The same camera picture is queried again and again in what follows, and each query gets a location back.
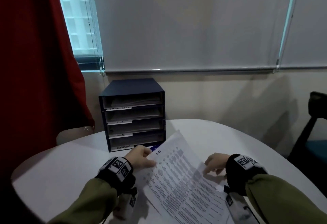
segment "blue seat cushion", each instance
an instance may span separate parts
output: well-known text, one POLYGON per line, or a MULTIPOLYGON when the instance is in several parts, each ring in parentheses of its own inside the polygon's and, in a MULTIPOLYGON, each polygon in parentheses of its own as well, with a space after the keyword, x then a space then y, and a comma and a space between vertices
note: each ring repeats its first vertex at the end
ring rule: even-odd
POLYGON ((305 147, 313 155, 327 164, 327 141, 307 141, 305 147))

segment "white table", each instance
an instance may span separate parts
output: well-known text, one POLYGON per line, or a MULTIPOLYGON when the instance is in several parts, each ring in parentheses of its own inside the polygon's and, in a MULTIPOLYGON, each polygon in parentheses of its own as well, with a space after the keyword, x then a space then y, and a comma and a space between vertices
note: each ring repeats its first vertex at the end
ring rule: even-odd
MULTIPOLYGON (((239 153, 252 157, 278 176, 296 186, 322 211, 327 199, 296 167, 264 143, 233 128, 205 120, 166 121, 167 138, 180 130, 194 152, 205 161, 214 153, 239 153)), ((12 185, 41 220, 49 221, 67 209, 85 183, 96 176, 102 164, 112 156, 124 156, 129 150, 108 152, 104 132, 92 134, 41 152, 15 169, 12 185)), ((128 223, 165 223, 154 207, 140 198, 128 223)), ((112 217, 109 223, 120 221, 112 217)))

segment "black wristband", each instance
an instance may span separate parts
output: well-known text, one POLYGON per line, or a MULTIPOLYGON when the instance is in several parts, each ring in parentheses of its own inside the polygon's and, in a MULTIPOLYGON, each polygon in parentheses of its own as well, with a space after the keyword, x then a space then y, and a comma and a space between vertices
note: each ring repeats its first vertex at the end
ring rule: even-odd
POLYGON ((135 184, 133 166, 123 157, 115 157, 108 160, 98 172, 95 178, 102 179, 117 190, 117 195, 127 192, 135 184))
POLYGON ((245 184, 257 174, 267 174, 267 172, 257 161, 248 156, 233 154, 227 160, 226 175, 231 192, 246 196, 245 184))

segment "chair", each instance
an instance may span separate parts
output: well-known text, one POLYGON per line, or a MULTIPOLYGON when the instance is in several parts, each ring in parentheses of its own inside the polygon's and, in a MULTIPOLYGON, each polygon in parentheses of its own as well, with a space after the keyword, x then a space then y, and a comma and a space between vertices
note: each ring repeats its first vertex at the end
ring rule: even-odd
POLYGON ((315 91, 311 92, 308 106, 311 119, 303 129, 287 159, 327 197, 325 176, 327 172, 327 140, 308 141, 317 119, 327 119, 327 95, 315 91))

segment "red curtain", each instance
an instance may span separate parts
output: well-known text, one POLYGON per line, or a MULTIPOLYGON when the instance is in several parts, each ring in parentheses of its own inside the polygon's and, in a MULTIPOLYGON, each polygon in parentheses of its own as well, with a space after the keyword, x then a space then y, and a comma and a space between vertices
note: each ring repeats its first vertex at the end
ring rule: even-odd
POLYGON ((62 130, 94 126, 59 0, 1 0, 0 179, 56 145, 62 130))

